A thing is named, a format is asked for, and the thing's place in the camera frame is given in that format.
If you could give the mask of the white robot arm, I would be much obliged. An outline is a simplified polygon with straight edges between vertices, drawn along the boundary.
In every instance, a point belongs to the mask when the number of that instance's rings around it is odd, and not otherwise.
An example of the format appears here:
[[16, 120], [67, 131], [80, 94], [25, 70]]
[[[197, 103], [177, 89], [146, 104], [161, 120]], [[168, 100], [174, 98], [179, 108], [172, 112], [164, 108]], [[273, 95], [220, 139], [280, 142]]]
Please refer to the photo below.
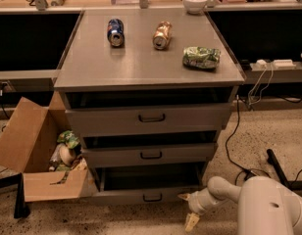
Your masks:
[[237, 235], [302, 235], [302, 197], [269, 177], [254, 176], [236, 186], [214, 176], [205, 189], [178, 196], [191, 210], [186, 232], [207, 210], [233, 201], [238, 204]]

